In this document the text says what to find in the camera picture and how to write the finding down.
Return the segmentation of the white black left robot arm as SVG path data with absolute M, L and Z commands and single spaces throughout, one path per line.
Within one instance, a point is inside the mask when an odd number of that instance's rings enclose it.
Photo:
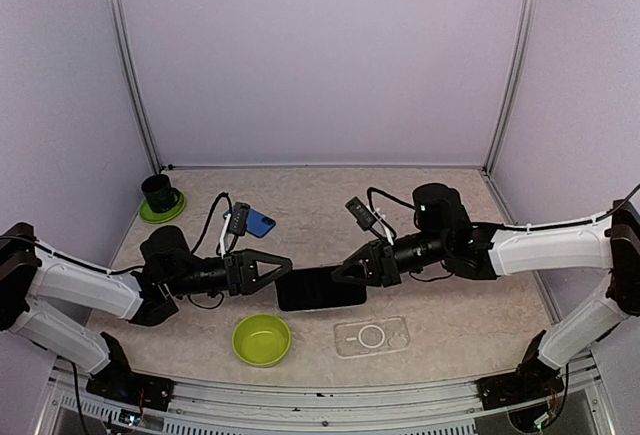
M 292 269 L 286 257 L 244 249 L 200 258 L 176 226 L 155 230 L 140 247 L 143 265 L 111 270 L 44 244 L 28 223 L 1 236 L 1 328 L 48 349 L 89 375 L 91 394 L 165 410 L 174 383 L 134 371 L 119 341 L 94 333 L 50 305 L 57 299 L 155 327 L 194 294 L 252 295 Z

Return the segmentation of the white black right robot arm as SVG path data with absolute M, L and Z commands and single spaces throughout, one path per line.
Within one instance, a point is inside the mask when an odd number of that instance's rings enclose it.
M 521 272 L 598 268 L 609 276 L 558 325 L 530 342 L 510 372 L 478 380 L 485 409 L 535 400 L 567 388 L 560 370 L 591 343 L 639 314 L 639 214 L 629 199 L 590 217 L 555 224 L 473 222 L 459 192 L 441 183 L 412 193 L 416 233 L 377 235 L 335 269 L 337 283 L 389 287 L 404 273 L 438 263 L 468 280 Z

